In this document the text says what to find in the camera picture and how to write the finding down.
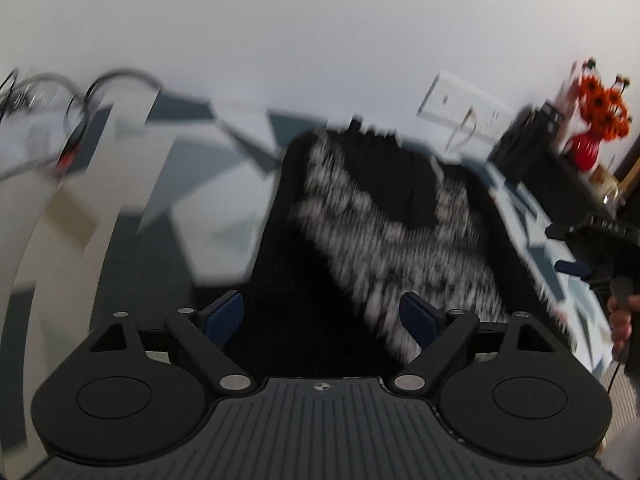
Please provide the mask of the person right hand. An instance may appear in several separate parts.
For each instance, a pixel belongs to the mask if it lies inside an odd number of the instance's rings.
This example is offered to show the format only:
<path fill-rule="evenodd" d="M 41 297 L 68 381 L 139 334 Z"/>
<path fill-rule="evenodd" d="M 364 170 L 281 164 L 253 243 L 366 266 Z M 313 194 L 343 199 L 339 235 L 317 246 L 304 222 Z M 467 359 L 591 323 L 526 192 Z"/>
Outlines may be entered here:
<path fill-rule="evenodd" d="M 608 322 L 611 326 L 612 356 L 617 362 L 626 347 L 631 328 L 631 317 L 640 310 L 640 297 L 631 295 L 624 304 L 621 304 L 615 296 L 608 298 Z"/>

